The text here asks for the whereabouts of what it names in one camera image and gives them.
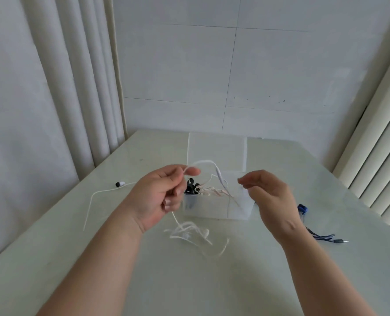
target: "curtain fold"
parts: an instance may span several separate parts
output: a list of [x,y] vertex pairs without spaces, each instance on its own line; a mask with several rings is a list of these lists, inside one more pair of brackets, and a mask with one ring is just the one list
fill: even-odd
[[0,251],[127,136],[105,4],[0,0]]

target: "wall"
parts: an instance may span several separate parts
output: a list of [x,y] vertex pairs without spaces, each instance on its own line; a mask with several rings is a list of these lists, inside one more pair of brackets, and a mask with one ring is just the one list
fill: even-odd
[[114,0],[114,11],[130,134],[290,139],[329,169],[390,25],[390,0]]

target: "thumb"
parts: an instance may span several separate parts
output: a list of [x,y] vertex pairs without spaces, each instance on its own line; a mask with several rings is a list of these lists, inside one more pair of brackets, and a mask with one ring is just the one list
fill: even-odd
[[179,185],[179,183],[182,181],[183,178],[183,170],[182,168],[176,167],[176,169],[166,177],[162,177],[160,179],[161,186],[164,188],[165,191],[171,190]]
[[258,206],[267,206],[271,195],[259,186],[253,186],[248,189],[249,196],[258,204]]

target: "table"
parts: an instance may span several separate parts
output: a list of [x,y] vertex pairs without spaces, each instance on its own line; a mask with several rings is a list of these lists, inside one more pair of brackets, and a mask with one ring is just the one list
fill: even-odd
[[[185,163],[188,133],[138,131],[0,254],[0,315],[34,315],[128,188],[94,197]],[[305,225],[346,244],[321,245],[380,315],[390,315],[390,228],[298,143],[248,139],[247,171],[267,169],[309,207]],[[194,219],[230,243],[219,259],[169,239],[167,215],[143,237],[124,315],[302,315],[283,250],[255,207],[249,221]]]

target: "plastic container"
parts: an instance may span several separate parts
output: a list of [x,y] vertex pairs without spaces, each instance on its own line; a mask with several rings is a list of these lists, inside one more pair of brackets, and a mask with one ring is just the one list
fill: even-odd
[[[237,178],[243,176],[244,172],[222,171],[223,178],[228,182],[227,189],[235,198],[236,202],[229,196],[217,196],[214,192],[210,195],[185,194],[183,196],[183,213],[186,216],[217,218],[217,219],[242,219],[247,220],[254,207],[254,201],[250,198],[248,191],[237,182]],[[202,184],[206,180],[194,177],[195,182]],[[218,178],[213,177],[207,184],[217,189],[223,189]]]

